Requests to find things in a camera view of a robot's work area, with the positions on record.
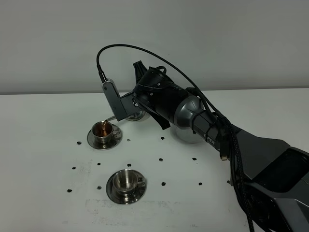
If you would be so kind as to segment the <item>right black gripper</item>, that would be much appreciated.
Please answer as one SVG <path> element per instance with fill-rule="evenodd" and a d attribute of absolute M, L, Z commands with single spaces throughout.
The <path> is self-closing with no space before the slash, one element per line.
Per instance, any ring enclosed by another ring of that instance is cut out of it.
<path fill-rule="evenodd" d="M 177 114 L 188 97 L 188 91 L 175 84 L 166 75 L 163 66 L 148 69 L 142 61 L 133 64 L 136 85 L 131 92 L 121 97 L 127 112 L 144 110 L 161 126 L 167 129 L 177 125 Z"/>

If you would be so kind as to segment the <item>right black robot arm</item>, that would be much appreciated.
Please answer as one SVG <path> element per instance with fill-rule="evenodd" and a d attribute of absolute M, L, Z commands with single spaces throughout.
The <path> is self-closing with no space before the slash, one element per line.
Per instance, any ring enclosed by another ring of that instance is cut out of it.
<path fill-rule="evenodd" d="M 238 203 L 264 231 L 309 229 L 309 155 L 285 141 L 254 136 L 222 114 L 205 109 L 197 90 L 181 88 L 166 68 L 134 63 L 133 103 L 162 129 L 190 129 L 231 167 L 230 183 Z"/>

